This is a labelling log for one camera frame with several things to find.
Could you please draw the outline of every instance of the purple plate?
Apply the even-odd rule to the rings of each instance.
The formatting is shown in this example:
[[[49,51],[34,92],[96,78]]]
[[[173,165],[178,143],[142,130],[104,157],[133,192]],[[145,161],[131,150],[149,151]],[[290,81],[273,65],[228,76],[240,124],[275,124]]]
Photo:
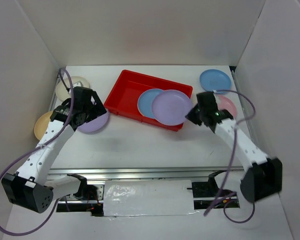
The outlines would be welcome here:
[[[97,117],[96,119],[86,122],[82,124],[81,126],[78,126],[78,130],[82,133],[92,133],[99,129],[101,129],[108,121],[109,118],[109,112],[106,111],[105,114]]]
[[[161,124],[175,126],[184,123],[193,103],[190,98],[178,90],[166,90],[156,96],[152,102],[154,118]]]

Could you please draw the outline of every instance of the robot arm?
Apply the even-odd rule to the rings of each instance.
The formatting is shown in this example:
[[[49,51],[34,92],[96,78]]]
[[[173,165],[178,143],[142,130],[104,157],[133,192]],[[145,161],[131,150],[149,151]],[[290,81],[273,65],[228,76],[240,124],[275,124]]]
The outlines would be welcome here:
[[[47,130],[37,145],[41,149],[30,155],[14,174],[6,173],[2,178],[1,183],[11,203],[43,213],[53,200],[69,194],[74,194],[77,198],[82,197],[87,187],[87,179],[80,175],[71,174],[61,179],[46,181],[60,150],[77,127],[107,112],[97,93],[92,89],[77,86],[73,91],[74,106],[71,121],[59,137],[45,146],[66,122],[70,112],[70,98],[53,111]]]
[[[196,125],[204,123],[212,132],[219,136],[232,148],[237,132],[235,156],[240,160],[245,171],[244,176],[237,181],[239,186],[232,187],[249,202],[254,203],[260,199],[278,193],[282,189],[282,163],[278,158],[270,159],[238,128],[233,116],[227,110],[218,110],[213,92],[202,92],[196,95],[197,105],[186,116]]]

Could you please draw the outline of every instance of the cardboard wall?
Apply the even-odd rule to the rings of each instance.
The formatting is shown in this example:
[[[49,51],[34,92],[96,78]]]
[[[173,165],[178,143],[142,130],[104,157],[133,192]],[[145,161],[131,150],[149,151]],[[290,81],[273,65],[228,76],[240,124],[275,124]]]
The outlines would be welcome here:
[[[60,65],[237,65],[265,0],[19,0]]]
[[[0,172],[36,145],[34,125],[48,110],[56,72],[16,3],[0,0]],[[11,208],[0,185],[0,224],[4,228]]]
[[[267,0],[235,72],[260,146],[283,162],[280,198],[300,240],[300,3]]]

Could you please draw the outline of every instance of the blue plate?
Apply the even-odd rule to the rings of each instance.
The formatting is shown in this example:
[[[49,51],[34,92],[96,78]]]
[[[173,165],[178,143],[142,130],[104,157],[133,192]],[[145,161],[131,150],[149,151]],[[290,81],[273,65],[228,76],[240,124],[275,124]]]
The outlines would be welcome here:
[[[154,101],[155,97],[162,92],[162,89],[153,88],[140,95],[138,99],[138,110],[143,116],[155,119],[155,116],[152,113],[152,102]]]
[[[209,69],[201,73],[200,84],[204,90],[212,92],[213,90],[230,90],[232,83],[230,77],[223,71]],[[219,91],[218,94],[226,94],[226,92]]]

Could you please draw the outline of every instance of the red tray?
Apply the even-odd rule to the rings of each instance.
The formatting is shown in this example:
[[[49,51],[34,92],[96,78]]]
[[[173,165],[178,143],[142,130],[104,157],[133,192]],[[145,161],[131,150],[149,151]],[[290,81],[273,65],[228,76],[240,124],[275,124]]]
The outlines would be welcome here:
[[[193,90],[192,86],[189,85],[123,70],[107,97],[104,107],[107,108],[110,113],[134,119],[142,123],[151,124],[175,132],[180,130],[183,124],[167,126],[155,119],[141,115],[137,106],[138,99],[144,91],[149,89],[179,90],[189,98]]]

